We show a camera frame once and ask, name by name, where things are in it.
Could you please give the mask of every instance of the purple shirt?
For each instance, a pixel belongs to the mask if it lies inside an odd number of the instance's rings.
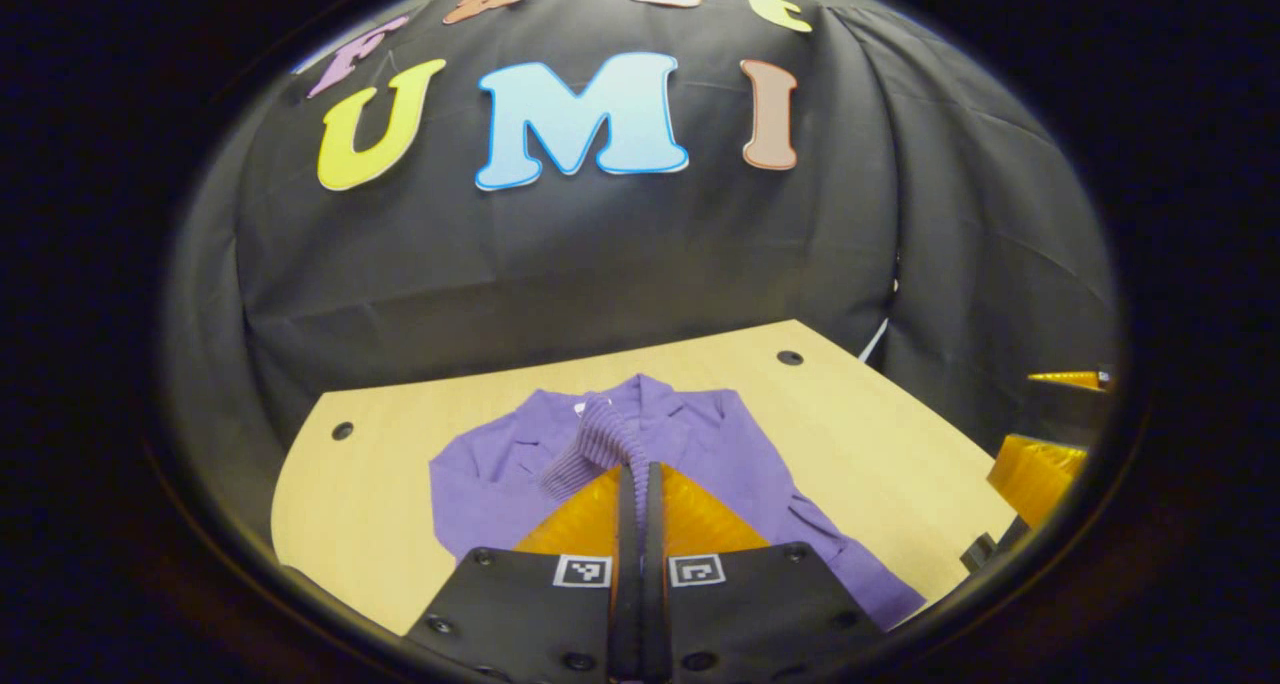
[[[603,392],[635,425],[649,459],[681,471],[769,543],[803,541],[882,629],[924,603],[874,555],[796,491],[791,473],[737,392],[675,392],[639,374]],[[538,389],[516,411],[453,439],[431,460],[435,535],[453,556],[513,548],[559,502],[539,474],[573,443],[582,396]]]

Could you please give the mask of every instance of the yellow letter u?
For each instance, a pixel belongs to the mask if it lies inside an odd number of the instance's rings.
[[[326,190],[340,192],[364,184],[397,164],[417,136],[426,85],[439,69],[444,69],[444,60],[433,59],[401,72],[387,83],[396,90],[390,122],[383,140],[365,151],[356,151],[356,123],[365,104],[378,94],[375,87],[348,96],[325,114],[316,174]]]

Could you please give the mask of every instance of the blue letter m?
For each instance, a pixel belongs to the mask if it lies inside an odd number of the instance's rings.
[[[517,64],[490,72],[480,88],[493,96],[489,164],[476,173],[481,190],[520,187],[543,167],[529,156],[525,127],[534,131],[552,161],[575,174],[604,119],[609,142],[595,164],[611,174],[678,172],[689,152],[676,143],[667,110],[667,76],[676,60],[666,54],[631,53],[609,58],[575,96],[545,64]]]

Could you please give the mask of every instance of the shirt collar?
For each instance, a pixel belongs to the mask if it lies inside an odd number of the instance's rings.
[[[644,374],[636,374],[602,393],[613,401],[635,401],[639,397],[640,420],[645,425],[667,419],[685,406],[669,384]],[[573,411],[573,405],[582,401],[582,396],[535,391],[515,411],[516,428],[512,439],[535,444],[563,432],[576,432],[579,416]]]

